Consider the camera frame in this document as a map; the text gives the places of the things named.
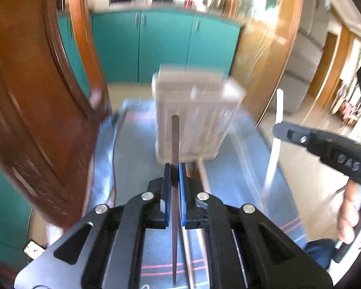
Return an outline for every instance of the pink object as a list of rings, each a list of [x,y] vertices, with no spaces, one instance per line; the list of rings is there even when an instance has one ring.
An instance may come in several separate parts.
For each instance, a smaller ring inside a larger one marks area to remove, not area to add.
[[[185,0],[184,1],[184,7],[186,9],[189,9],[193,5],[193,0]]]

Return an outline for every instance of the countertop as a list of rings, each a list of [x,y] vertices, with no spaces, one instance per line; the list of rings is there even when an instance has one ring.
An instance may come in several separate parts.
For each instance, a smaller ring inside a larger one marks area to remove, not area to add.
[[[151,0],[134,0],[133,2],[118,2],[108,5],[108,2],[104,1],[93,2],[89,5],[90,14],[102,14],[107,12],[122,12],[122,11],[133,11],[133,10],[151,10],[151,9],[171,9],[174,11],[188,12],[191,14],[202,14],[205,16],[213,16],[221,20],[228,21],[232,24],[243,26],[243,22],[235,18],[228,18],[220,11],[211,12],[204,5],[196,6],[192,8],[185,8],[183,1],[171,2],[152,2]],[[58,15],[68,15],[69,10],[58,11]]]

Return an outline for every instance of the triangular cutout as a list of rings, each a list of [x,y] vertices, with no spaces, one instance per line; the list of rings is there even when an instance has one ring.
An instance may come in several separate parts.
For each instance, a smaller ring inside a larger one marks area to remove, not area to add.
[[[274,265],[294,257],[294,254],[267,227],[264,225],[258,227]]]
[[[92,226],[86,224],[74,233],[65,243],[63,243],[53,255],[68,264],[74,265],[82,251],[85,241],[91,231]]]

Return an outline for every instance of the person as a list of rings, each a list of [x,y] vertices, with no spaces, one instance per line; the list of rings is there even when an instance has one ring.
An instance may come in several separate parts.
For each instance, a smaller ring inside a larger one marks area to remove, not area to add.
[[[357,189],[357,184],[352,179],[349,179],[338,213],[338,239],[347,244],[353,242],[355,238],[354,227],[360,219],[360,214],[355,206]],[[335,245],[336,242],[332,239],[319,239],[308,242],[304,250],[322,268],[327,269],[330,265]]]

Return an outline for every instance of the black handle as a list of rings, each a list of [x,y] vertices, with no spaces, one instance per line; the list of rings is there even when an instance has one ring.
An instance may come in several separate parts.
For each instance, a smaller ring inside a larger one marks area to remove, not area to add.
[[[336,249],[334,251],[333,260],[336,263],[341,262],[341,260],[344,258],[345,254],[348,252],[351,245],[355,242],[356,237],[359,234],[360,230],[361,230],[361,207],[360,207],[360,220],[358,221],[357,225],[354,228],[355,238],[352,243],[350,243],[350,244],[343,243],[339,249]]]

